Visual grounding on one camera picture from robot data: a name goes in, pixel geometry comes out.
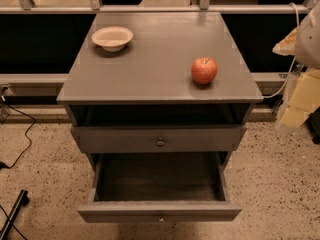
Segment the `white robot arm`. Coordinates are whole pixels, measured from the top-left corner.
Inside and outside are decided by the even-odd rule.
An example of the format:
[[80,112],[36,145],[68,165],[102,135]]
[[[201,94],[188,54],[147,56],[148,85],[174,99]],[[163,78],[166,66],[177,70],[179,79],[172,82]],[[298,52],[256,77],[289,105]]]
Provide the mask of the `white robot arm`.
[[297,63],[306,67],[299,76],[289,75],[283,103],[276,116],[277,131],[289,134],[320,108],[320,3],[273,47],[272,52],[293,55]]

